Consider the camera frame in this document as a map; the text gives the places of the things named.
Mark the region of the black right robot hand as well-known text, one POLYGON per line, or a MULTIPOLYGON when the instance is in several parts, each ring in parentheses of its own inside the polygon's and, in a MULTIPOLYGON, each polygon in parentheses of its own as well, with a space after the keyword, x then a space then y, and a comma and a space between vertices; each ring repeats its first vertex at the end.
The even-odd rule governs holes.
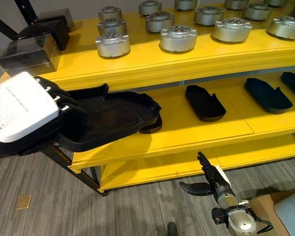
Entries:
POLYGON ((199 151, 197 159, 202 166, 207 182, 198 182, 188 184, 179 182, 179 186, 188 194, 193 196, 209 196, 213 195, 215 200, 223 194, 234 195, 230 184, 222 177, 218 169, 211 165, 205 155, 199 151))

